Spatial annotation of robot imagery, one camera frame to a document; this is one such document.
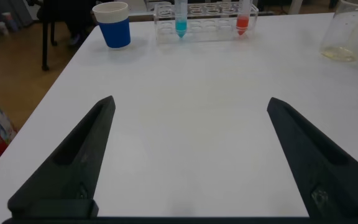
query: clear beaker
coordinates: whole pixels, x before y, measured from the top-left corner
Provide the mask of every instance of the clear beaker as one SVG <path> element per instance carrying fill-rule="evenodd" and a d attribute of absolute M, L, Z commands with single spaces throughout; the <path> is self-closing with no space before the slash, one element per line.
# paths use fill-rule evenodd
<path fill-rule="evenodd" d="M 320 52 L 335 60 L 358 59 L 358 0 L 340 0 Z"/>

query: test tube rack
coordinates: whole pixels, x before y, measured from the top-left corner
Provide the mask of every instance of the test tube rack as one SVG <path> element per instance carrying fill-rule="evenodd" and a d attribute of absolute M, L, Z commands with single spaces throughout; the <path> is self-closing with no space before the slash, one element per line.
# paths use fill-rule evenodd
<path fill-rule="evenodd" d="M 156 5 L 154 10 L 155 36 L 158 44 L 246 40 L 253 36 L 258 8 L 252 5 L 248 29 L 239 34 L 236 22 L 241 6 L 238 2 L 188 4 L 187 32 L 180 38 L 175 29 L 175 6 Z"/>

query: test tube with red liquid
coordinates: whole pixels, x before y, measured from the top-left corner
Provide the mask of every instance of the test tube with red liquid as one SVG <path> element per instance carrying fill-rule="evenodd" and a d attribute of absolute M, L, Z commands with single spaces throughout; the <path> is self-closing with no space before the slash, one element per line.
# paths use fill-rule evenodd
<path fill-rule="evenodd" d="M 239 35 L 244 34 L 248 29 L 249 15 L 251 11 L 250 0 L 240 0 L 239 15 L 237 17 L 237 32 Z"/>

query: wooden floor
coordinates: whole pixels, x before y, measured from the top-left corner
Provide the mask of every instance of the wooden floor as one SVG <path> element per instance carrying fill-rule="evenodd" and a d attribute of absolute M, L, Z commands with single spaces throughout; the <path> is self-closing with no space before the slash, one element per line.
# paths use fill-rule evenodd
<path fill-rule="evenodd" d="M 300 12 L 332 12 L 328 0 L 311 0 Z M 280 7 L 266 8 L 282 14 Z M 66 67 L 75 50 L 67 47 L 69 33 L 64 23 L 56 24 L 55 39 L 58 46 L 49 44 L 50 70 L 41 70 L 42 25 L 33 24 L 9 37 L 0 36 L 0 107 L 10 117 L 17 129 L 27 121 L 35 107 Z"/>

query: black chair leg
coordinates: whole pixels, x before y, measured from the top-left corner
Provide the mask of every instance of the black chair leg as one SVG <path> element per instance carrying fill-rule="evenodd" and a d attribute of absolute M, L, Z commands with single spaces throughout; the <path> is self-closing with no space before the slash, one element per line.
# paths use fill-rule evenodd
<path fill-rule="evenodd" d="M 57 42 L 55 41 L 55 21 L 50 23 L 50 43 L 52 46 L 57 46 Z"/>
<path fill-rule="evenodd" d="M 47 64 L 48 57 L 48 22 L 43 21 L 42 23 L 42 70 L 49 70 Z"/>

